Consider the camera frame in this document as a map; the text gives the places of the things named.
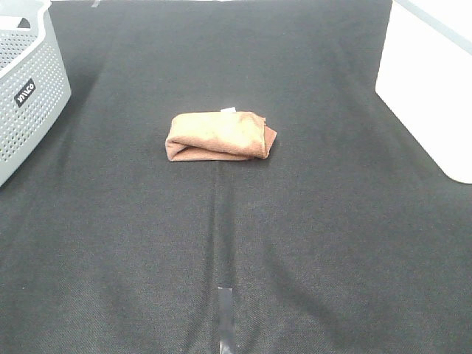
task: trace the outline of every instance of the white container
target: white container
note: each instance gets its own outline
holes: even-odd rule
[[[71,96],[49,6],[50,0],[0,1],[0,185]],[[17,28],[19,20],[30,28]]]
[[[394,0],[375,90],[447,176],[472,183],[471,0]]]

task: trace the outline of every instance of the white surface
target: white surface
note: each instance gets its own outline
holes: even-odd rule
[[[472,183],[471,87],[472,55],[394,3],[375,89],[445,174],[463,183]]]
[[[472,41],[472,0],[410,0],[410,2]]]

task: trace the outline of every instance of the brown towel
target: brown towel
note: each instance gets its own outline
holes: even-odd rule
[[[266,159],[277,135],[252,112],[180,114],[165,141],[170,161]]]

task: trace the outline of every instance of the silver tape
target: silver tape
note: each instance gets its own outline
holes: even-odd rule
[[[233,289],[218,287],[220,305],[220,354],[235,354],[235,330],[233,326]]]

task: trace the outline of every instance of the perforated basket wall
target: perforated basket wall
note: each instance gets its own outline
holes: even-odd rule
[[[42,40],[33,21],[30,31],[0,30],[0,185],[41,141],[71,94],[49,14],[38,16],[39,26],[44,20]]]

